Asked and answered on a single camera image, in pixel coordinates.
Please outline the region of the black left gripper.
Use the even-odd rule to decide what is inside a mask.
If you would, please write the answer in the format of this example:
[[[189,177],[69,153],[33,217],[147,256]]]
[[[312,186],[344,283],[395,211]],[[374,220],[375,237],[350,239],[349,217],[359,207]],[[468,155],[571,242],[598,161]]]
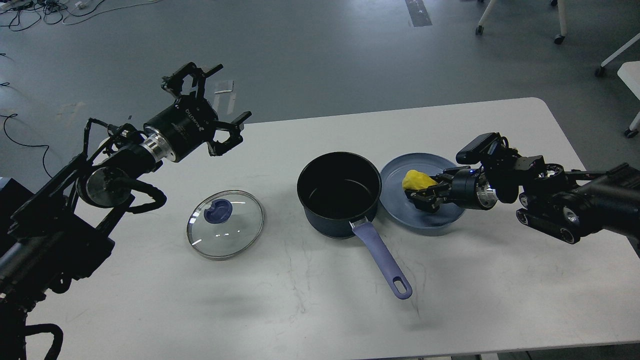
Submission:
[[[206,98],[207,79],[224,68],[217,64],[206,70],[194,62],[186,63],[169,76],[162,77],[161,88],[174,103],[144,123],[145,132],[157,133],[169,146],[167,159],[178,163],[207,142],[210,157],[221,157],[243,142],[244,122],[253,113],[242,112],[233,121],[219,121]],[[224,141],[215,139],[218,132]]]

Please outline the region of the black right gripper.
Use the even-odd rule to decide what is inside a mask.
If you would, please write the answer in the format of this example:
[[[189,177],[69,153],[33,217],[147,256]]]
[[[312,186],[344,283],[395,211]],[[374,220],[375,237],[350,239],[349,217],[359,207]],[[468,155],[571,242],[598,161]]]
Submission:
[[[428,189],[435,186],[450,190]],[[471,210],[491,210],[498,203],[496,192],[480,169],[447,168],[434,176],[411,169],[403,177],[403,191],[416,209],[428,214],[435,214],[449,202]]]

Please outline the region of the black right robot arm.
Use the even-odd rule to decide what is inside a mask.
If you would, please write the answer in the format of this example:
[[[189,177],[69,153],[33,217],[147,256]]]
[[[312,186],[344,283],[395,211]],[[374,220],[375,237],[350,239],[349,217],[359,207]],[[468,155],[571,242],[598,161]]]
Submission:
[[[602,230],[639,238],[640,175],[626,162],[610,170],[565,170],[542,155],[519,154],[498,132],[477,136],[455,159],[457,167],[430,183],[402,185],[416,209],[434,214],[455,204],[488,211],[519,202],[519,223],[568,244]]]

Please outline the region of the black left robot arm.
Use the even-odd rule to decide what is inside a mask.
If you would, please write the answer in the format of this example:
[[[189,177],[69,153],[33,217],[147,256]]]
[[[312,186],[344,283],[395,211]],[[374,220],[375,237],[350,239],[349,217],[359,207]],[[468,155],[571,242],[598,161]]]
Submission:
[[[64,341],[52,323],[28,325],[29,312],[62,294],[73,281],[89,278],[115,247],[112,230],[125,214],[161,208],[167,196],[141,181],[163,161],[178,163],[201,145],[221,157],[243,142],[250,111],[221,121],[206,99],[206,80],[222,64],[204,70],[189,62],[162,78],[174,98],[137,129],[89,118],[83,147],[66,166],[32,193],[11,178],[1,182],[1,358],[25,360],[26,338],[49,333],[45,354],[55,360]]]

